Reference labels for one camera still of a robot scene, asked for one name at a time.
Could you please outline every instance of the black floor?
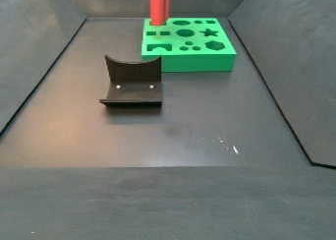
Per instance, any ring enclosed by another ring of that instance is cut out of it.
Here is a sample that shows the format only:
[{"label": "black floor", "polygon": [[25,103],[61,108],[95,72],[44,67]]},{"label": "black floor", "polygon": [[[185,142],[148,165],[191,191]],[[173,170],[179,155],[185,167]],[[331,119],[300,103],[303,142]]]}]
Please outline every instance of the black floor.
[{"label": "black floor", "polygon": [[164,74],[161,109],[107,109],[104,55],[139,60],[141,20],[87,22],[0,139],[0,239],[335,239],[335,171],[221,23],[233,72]]},{"label": "black floor", "polygon": [[0,172],[1,239],[333,240],[336,174],[319,168]]},{"label": "black floor", "polygon": [[161,109],[107,109],[104,56],[140,60],[143,20],[89,20],[0,139],[0,167],[308,166],[220,21],[237,52],[233,72],[164,74]]}]

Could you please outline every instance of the black plastic piece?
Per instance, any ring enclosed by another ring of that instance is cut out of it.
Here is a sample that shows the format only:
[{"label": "black plastic piece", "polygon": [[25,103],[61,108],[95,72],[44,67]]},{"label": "black plastic piece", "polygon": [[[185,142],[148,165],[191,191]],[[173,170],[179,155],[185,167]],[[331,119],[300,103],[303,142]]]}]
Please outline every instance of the black plastic piece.
[{"label": "black plastic piece", "polygon": [[111,75],[107,99],[113,105],[161,105],[161,57],[144,63],[124,63],[105,56]]}]

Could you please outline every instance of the scratch mark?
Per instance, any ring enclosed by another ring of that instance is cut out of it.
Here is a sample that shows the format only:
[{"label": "scratch mark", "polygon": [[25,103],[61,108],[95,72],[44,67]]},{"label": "scratch mark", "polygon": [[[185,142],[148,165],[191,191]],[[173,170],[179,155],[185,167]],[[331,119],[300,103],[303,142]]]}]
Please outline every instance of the scratch mark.
[{"label": "scratch mark", "polygon": [[236,146],[233,146],[233,150],[235,150],[236,154],[239,154],[239,151],[237,151],[237,149],[236,149]]},{"label": "scratch mark", "polygon": [[233,185],[231,185],[228,182],[225,182],[225,183],[231,186],[231,188],[236,191],[236,193],[239,194],[239,196],[244,199],[247,221],[248,221],[248,223],[251,225],[252,231],[255,232],[255,235],[256,235],[257,239],[260,240],[261,238],[260,238],[259,232],[256,230],[256,227],[253,225],[253,222],[252,222],[252,219],[251,219],[251,215],[249,215],[249,208],[248,208],[247,197],[244,196],[244,194],[239,191],[239,189]]}]

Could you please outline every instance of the black surface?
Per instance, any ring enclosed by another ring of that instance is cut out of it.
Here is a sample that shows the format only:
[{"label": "black surface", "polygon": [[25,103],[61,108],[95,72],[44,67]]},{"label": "black surface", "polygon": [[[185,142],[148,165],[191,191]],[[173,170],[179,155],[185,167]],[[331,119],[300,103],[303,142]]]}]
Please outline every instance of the black surface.
[{"label": "black surface", "polygon": [[[228,17],[243,0],[171,0],[172,17]],[[149,0],[72,0],[89,17],[149,17]]]},{"label": "black surface", "polygon": [[336,0],[245,0],[229,20],[311,161],[336,166]]},{"label": "black surface", "polygon": [[68,0],[0,0],[0,133],[84,21]]},{"label": "black surface", "polygon": [[91,19],[0,139],[0,166],[308,165],[227,20],[232,73],[163,74],[163,106],[109,110],[104,56],[140,61],[143,20]]},{"label": "black surface", "polygon": [[105,56],[111,88],[107,106],[161,105],[161,57],[141,63],[125,63]]},{"label": "black surface", "polygon": [[7,240],[333,240],[333,170],[253,167],[0,172]]}]

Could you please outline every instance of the shape sorter hole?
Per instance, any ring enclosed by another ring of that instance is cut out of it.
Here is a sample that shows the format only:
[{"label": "shape sorter hole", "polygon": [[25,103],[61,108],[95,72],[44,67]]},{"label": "shape sorter hole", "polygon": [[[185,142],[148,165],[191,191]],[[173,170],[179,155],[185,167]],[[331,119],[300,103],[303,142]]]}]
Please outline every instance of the shape sorter hole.
[{"label": "shape sorter hole", "polygon": [[184,25],[188,25],[191,22],[188,21],[175,21],[173,24],[175,25],[179,25],[179,26],[184,26]]},{"label": "shape sorter hole", "polygon": [[195,35],[195,32],[192,30],[177,30],[176,34],[183,37],[192,37]]},{"label": "shape sorter hole", "polygon": [[212,49],[212,50],[221,50],[225,48],[225,45],[223,42],[219,42],[216,40],[212,40],[209,42],[205,43],[205,46],[208,49]]},{"label": "shape sorter hole", "polygon": [[[152,26],[152,22],[149,23],[149,25]],[[161,26],[167,26],[167,22]]]},{"label": "shape sorter hole", "polygon": [[161,31],[160,34],[161,35],[171,35],[171,32],[169,31]]},{"label": "shape sorter hole", "polygon": [[148,44],[147,45],[147,51],[152,51],[155,48],[164,48],[167,51],[173,50],[172,44]]}]

